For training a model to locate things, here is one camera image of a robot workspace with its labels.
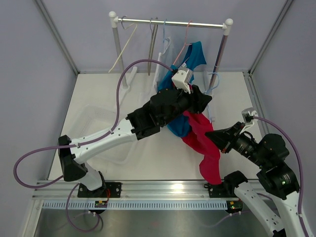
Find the light blue red-shirt hanger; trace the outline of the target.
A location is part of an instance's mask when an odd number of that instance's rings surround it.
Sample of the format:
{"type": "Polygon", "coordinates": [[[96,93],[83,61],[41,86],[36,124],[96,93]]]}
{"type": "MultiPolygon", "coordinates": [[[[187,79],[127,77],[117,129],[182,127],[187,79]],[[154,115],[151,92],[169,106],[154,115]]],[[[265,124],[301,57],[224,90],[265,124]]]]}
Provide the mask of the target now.
{"type": "MultiPolygon", "coordinates": [[[[204,83],[204,94],[213,95],[213,91],[219,86],[220,83],[220,76],[217,72],[208,72],[207,70],[203,71],[203,83],[204,83]]],[[[209,122],[212,123],[215,121],[215,116],[212,114],[212,109],[210,107],[210,104],[206,107],[207,110],[207,116],[209,119],[209,122]]]]}

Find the red t shirt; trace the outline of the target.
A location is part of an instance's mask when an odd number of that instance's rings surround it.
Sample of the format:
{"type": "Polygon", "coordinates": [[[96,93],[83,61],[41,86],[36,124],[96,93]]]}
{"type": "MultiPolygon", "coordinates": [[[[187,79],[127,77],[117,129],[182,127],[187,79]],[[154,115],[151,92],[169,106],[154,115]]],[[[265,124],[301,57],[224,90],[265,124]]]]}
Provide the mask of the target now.
{"type": "Polygon", "coordinates": [[[192,130],[182,138],[183,142],[197,153],[203,155],[199,164],[201,176],[211,185],[220,185],[220,151],[215,144],[205,136],[205,133],[213,131],[212,123],[203,114],[184,112],[188,117],[188,123],[192,130]]]}

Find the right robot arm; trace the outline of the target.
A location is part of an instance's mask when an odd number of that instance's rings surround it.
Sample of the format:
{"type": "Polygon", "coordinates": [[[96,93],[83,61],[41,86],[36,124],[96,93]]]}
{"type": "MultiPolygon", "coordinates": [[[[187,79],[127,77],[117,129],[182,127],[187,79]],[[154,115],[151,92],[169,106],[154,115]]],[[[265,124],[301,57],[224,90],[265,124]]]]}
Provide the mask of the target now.
{"type": "Polygon", "coordinates": [[[270,237],[312,236],[302,212],[303,183],[285,163],[289,155],[285,141],[280,135],[269,133],[256,142],[251,133],[243,130],[245,126],[245,123],[237,122],[230,128],[210,131],[205,135],[222,153],[235,150],[259,167],[259,183],[270,194],[277,213],[259,197],[241,171],[225,176],[219,187],[209,184],[208,189],[239,198],[270,237]]]}

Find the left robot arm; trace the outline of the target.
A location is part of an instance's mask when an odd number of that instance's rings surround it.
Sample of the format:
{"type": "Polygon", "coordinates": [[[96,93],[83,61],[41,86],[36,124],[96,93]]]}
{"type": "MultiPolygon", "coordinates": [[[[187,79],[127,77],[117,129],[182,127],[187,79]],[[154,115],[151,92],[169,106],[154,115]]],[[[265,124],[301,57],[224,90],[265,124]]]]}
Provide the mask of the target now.
{"type": "Polygon", "coordinates": [[[113,147],[159,133],[185,111],[200,114],[211,100],[212,96],[202,93],[196,85],[192,85],[190,92],[164,89],[126,118],[116,119],[111,128],[77,139],[67,135],[59,137],[58,156],[64,181],[82,183],[95,197],[101,197],[106,191],[105,181],[101,172],[87,164],[89,159],[113,147]]]}

